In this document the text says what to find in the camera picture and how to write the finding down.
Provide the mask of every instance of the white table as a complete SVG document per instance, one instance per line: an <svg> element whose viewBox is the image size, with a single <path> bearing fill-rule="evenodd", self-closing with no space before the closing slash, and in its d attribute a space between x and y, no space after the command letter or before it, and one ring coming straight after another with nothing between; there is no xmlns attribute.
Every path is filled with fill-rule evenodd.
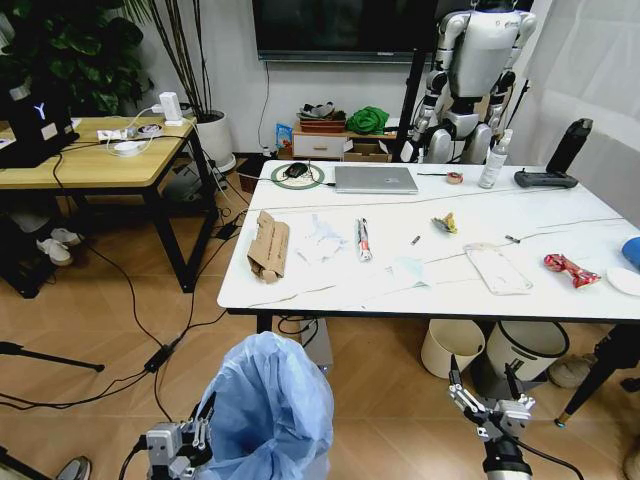
<svg viewBox="0 0 640 480"><path fill-rule="evenodd" d="M336 165L315 162L334 180ZM282 162L267 162L261 177ZM513 180L522 167L505 166L491 190L477 186L481 166L408 165L417 195L338 194L329 186L288 190L258 182L238 238L218 303L230 313L255 314L258 330L270 329L274 314L322 316L424 316L428 318L510 319L564 322L635 323L640 298L616 290L606 269L632 269L620 249L640 234L582 185L573 189L519 187ZM423 173L461 171L464 183ZM291 229L285 275L266 285L249 268L246 254L261 210ZM454 212L459 233L437 229L432 217ZM309 233L311 216L331 223L349 244L322 264L309 265L296 248ZM365 217L373 261L360 263L355 250L354 221ZM420 240L410 242L420 235ZM520 244L505 235L522 239ZM493 295L463 252L469 243L487 242L501 251L532 283L528 295ZM594 285L575 289L566 273L543 265L549 253L562 253L581 267L603 276ZM423 264L429 286L413 286L388 268L398 257Z"/></svg>

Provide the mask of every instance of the blue trash bag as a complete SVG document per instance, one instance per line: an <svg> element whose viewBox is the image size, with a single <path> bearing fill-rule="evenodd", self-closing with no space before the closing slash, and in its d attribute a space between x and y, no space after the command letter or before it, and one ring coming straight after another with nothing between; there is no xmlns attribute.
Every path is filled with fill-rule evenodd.
<svg viewBox="0 0 640 480"><path fill-rule="evenodd" d="M333 443L333 395L300 346L271 332L224 357L202 397L216 392L213 459L199 480L324 480Z"/></svg>

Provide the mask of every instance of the black remote controller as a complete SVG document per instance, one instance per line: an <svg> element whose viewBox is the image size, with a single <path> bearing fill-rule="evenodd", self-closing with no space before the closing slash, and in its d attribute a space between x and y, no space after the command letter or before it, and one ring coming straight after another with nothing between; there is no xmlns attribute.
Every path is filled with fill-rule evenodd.
<svg viewBox="0 0 640 480"><path fill-rule="evenodd" d="M578 181L566 173L533 173L524 169L513 176L516 183L523 188L527 187L565 187L573 188Z"/></svg>

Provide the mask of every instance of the spray bottle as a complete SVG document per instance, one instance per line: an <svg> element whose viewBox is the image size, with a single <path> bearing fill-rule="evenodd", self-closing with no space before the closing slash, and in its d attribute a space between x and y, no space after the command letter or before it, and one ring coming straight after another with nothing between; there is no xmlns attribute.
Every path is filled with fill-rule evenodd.
<svg viewBox="0 0 640 480"><path fill-rule="evenodd" d="M507 129L504 131L504 135L500 139L487 156L487 164L484 166L478 186L482 188L493 188L493 185L500 175L500 170L507 161L509 156L509 143L511 142L511 135L513 130Z"/></svg>

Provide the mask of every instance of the mouse pad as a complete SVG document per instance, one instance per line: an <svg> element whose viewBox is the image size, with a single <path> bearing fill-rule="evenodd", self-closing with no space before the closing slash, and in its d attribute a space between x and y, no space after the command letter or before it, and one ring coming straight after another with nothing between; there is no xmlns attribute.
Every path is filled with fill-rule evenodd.
<svg viewBox="0 0 640 480"><path fill-rule="evenodd" d="M298 178L289 178L284 173L290 164L282 165L271 173L271 180L275 185L290 190L306 190L324 183L324 172L315 165L309 165L310 171L303 173Z"/></svg>

